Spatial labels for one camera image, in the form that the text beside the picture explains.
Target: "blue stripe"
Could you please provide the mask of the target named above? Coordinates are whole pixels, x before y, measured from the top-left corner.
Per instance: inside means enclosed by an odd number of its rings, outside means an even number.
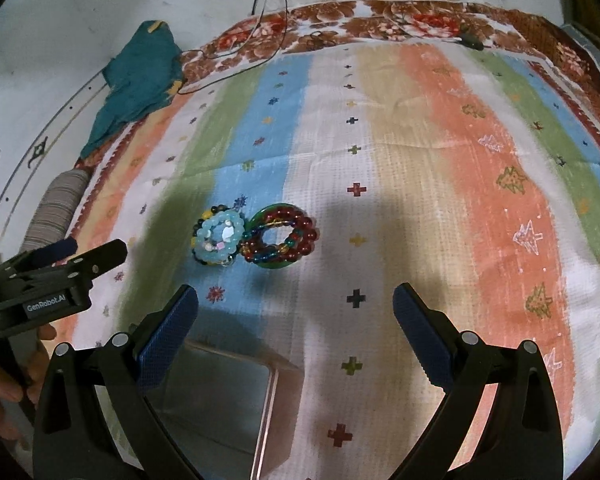
[[[311,60],[308,55],[288,56],[267,63],[221,166],[214,171],[208,207],[232,207],[244,196],[241,212],[249,219],[265,206],[282,201]],[[200,299],[198,319],[189,336],[216,348],[257,355],[264,328],[263,296],[267,285],[279,279],[279,272],[248,264],[241,256],[229,267],[202,266],[188,259],[178,277],[193,286]],[[207,299],[213,286],[224,289],[221,301]]]
[[[544,106],[558,120],[564,131],[573,141],[579,152],[582,154],[583,163],[587,164],[591,173],[596,177],[600,184],[600,148],[595,139],[591,137],[583,124],[577,119],[574,113],[566,105],[556,108],[554,103],[563,103],[560,97],[549,84],[541,77],[533,75],[526,61],[515,59],[510,56],[502,56],[502,59],[518,74],[523,76],[531,87],[536,91],[538,97],[542,99]]]

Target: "black cross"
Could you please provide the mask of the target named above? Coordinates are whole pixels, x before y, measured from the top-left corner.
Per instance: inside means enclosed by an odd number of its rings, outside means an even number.
[[[48,137],[45,137],[45,140],[40,142],[40,144],[36,144],[33,147],[33,155],[31,155],[31,160],[27,163],[27,168],[31,169],[31,163],[36,160],[39,156],[45,154],[46,140]]]
[[[366,296],[360,294],[360,289],[355,288],[352,296],[347,296],[347,303],[353,303],[353,308],[360,308],[360,303],[366,301]]]

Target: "red cross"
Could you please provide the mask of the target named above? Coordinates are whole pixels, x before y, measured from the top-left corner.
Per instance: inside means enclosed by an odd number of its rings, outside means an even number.
[[[346,424],[336,424],[335,430],[329,430],[327,436],[333,439],[333,447],[342,447],[343,442],[350,442],[353,439],[351,433],[346,433]]]
[[[347,187],[347,193],[353,193],[353,196],[360,196],[361,193],[366,192],[366,186],[360,187],[359,182],[354,182],[353,187]]]

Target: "beaded bracelet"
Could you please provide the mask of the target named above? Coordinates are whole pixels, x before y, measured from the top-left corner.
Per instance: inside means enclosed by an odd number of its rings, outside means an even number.
[[[290,226],[293,231],[281,244],[266,244],[264,233],[275,227]],[[191,252],[203,265],[231,264],[238,252],[247,262],[266,269],[281,269],[311,254],[318,231],[300,208],[279,203],[258,211],[245,222],[240,213],[225,205],[205,211],[194,226]]]

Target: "red star print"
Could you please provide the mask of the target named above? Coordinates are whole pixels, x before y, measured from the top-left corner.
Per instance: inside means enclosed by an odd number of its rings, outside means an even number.
[[[211,303],[224,300],[224,288],[222,288],[221,286],[210,286],[206,298]]]

